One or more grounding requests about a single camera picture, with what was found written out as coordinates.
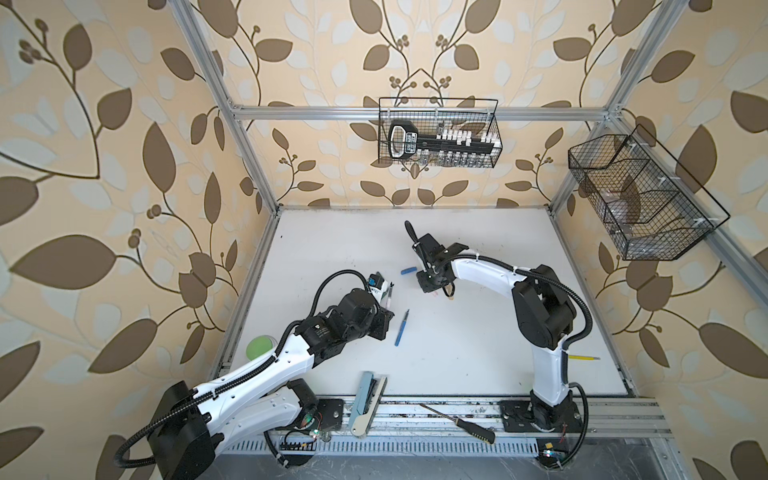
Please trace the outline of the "green pen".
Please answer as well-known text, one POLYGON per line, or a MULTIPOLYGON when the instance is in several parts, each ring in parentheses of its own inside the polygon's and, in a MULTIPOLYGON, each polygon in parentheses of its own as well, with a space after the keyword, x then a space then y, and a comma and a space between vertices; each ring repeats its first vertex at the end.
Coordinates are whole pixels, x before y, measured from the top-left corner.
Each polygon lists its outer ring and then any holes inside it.
POLYGON ((387 296, 386 296, 386 302, 385 302, 385 307, 387 309, 390 309, 390 306, 391 306, 393 290, 394 290, 394 283, 390 282, 389 287, 387 289, 387 296))

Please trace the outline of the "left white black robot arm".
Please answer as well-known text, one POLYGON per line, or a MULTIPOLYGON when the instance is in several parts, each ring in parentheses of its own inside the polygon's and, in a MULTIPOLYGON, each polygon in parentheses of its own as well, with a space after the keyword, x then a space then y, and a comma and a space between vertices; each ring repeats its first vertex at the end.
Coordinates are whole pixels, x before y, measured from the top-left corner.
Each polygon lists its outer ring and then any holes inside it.
POLYGON ((227 447, 256 433, 317 427, 326 415, 303 375, 365 337, 383 341, 394 314, 392 284, 379 273, 340 270, 362 282, 324 311, 288 324, 276 346, 244 366, 190 388, 169 387, 148 425, 116 449, 120 469, 156 467, 164 479, 200 477, 227 447))

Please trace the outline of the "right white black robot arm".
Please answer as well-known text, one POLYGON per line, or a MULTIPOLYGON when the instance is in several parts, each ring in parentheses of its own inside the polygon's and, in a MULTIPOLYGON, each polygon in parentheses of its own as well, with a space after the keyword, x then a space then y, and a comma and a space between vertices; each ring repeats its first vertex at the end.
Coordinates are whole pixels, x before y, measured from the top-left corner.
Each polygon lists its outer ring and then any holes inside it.
POLYGON ((486 287, 512 300, 523 337, 532 345, 534 384, 530 412, 520 417, 542 431, 552 431, 574 406, 568 378, 568 350, 588 337, 594 320, 586 302, 564 285, 547 265, 524 269, 453 243, 440 244, 430 234, 419 237, 407 221, 412 249, 423 263, 417 272, 425 293, 443 291, 451 298, 455 282, 464 280, 486 287))

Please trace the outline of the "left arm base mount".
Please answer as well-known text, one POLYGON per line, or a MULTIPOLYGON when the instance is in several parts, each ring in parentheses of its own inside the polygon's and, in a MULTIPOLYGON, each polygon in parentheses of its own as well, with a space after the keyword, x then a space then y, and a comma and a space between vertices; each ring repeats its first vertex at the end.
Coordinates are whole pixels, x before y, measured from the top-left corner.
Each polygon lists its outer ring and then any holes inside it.
POLYGON ((278 444, 273 441, 271 430, 265 432, 265 445, 284 468, 306 464, 322 442, 328 442, 333 432, 341 430, 344 405, 341 398, 330 398, 320 399, 309 409, 302 408, 292 423, 277 429, 278 444))

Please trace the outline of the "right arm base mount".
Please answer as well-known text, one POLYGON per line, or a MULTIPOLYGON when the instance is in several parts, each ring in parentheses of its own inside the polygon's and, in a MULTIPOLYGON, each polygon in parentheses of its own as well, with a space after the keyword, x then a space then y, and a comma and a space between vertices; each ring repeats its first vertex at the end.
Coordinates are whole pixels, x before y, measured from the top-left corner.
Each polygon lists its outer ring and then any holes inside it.
POLYGON ((536 461, 545 470, 562 470, 575 459, 586 440, 589 404, 584 396, 580 399, 580 407, 572 392, 554 407, 534 395, 529 400, 503 400, 499 403, 503 429, 507 433, 555 435, 554 442, 536 440, 536 461))

